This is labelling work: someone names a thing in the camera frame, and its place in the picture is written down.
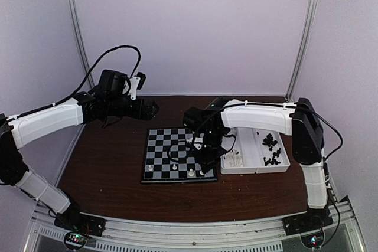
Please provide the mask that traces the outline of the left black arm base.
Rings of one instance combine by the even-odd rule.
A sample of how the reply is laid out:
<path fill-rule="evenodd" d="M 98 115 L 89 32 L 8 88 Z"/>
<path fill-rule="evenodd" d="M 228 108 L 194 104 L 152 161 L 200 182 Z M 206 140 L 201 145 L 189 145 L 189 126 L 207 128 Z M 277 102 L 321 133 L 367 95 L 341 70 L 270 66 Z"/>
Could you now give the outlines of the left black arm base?
<path fill-rule="evenodd" d="M 105 224 L 104 218 L 82 214 L 75 205 L 70 205 L 62 214 L 57 213 L 54 220 L 56 227 L 96 237 L 102 236 Z"/>

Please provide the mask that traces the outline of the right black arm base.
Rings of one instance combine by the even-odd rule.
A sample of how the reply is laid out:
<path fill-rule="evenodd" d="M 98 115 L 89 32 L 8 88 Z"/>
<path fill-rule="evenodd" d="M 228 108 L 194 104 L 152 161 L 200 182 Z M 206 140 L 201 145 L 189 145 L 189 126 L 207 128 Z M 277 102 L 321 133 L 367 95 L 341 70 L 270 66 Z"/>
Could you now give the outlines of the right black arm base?
<path fill-rule="evenodd" d="M 287 236 L 320 230 L 334 223 L 328 203 L 320 208 L 307 205 L 304 213 L 284 217 L 282 222 Z"/>

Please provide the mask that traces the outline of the black grey chess board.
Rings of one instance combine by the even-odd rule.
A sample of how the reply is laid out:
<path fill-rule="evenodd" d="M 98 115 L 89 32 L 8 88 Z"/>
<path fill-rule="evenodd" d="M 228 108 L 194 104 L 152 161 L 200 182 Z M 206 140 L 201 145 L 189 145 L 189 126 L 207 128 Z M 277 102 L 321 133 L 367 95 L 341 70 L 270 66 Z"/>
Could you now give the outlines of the black grey chess board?
<path fill-rule="evenodd" d="M 192 137 L 192 131 L 185 128 L 148 129 L 141 183 L 216 182 L 217 172 L 214 176 L 200 175 L 201 167 L 186 145 L 186 141 Z M 173 164 L 178 166 L 176 171 L 172 170 Z M 154 170 L 149 171 L 148 165 L 153 165 Z M 190 168 L 195 172 L 193 177 L 188 176 Z"/>

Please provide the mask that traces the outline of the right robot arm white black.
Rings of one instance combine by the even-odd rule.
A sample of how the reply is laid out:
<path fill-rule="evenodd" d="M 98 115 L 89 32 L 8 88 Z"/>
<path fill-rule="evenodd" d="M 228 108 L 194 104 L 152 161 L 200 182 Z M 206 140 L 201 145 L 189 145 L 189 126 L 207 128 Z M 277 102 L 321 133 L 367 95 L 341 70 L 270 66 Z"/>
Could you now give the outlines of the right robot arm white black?
<path fill-rule="evenodd" d="M 317 228 L 325 220 L 328 202 L 325 177 L 324 130 L 306 98 L 296 103 L 261 103 L 218 97 L 205 109 L 189 108 L 183 125 L 193 131 L 188 141 L 195 161 L 207 173 L 226 154 L 222 145 L 231 130 L 278 132 L 292 138 L 292 156 L 304 174 L 307 206 L 303 225 Z"/>

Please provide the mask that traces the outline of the white king chess piece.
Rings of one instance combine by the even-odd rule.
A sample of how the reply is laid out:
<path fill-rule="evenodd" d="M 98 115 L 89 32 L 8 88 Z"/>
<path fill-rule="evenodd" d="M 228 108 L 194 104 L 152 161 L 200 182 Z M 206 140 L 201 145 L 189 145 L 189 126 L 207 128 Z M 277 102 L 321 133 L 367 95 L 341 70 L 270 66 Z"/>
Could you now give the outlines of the white king chess piece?
<path fill-rule="evenodd" d="M 192 168 L 190 168 L 190 170 L 188 171 L 188 176 L 193 177 L 194 175 L 195 175 L 195 172 L 193 171 Z"/>

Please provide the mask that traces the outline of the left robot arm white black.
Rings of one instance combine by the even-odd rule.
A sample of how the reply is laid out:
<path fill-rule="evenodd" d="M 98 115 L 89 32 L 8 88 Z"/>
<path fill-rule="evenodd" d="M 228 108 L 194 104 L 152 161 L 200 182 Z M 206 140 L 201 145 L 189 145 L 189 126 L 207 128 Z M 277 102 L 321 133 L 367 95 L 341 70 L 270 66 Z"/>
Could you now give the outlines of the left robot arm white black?
<path fill-rule="evenodd" d="M 35 200 L 62 214 L 61 219 L 73 231 L 85 225 L 85 219 L 73 209 L 73 201 L 60 189 L 32 170 L 23 160 L 20 150 L 45 136 L 60 130 L 85 125 L 96 120 L 104 127 L 108 118 L 130 117 L 149 121 L 159 111 L 150 99 L 137 96 L 146 75 L 103 70 L 99 83 L 90 91 L 76 92 L 61 103 L 42 107 L 26 114 L 1 115 L 1 182 L 19 188 Z"/>

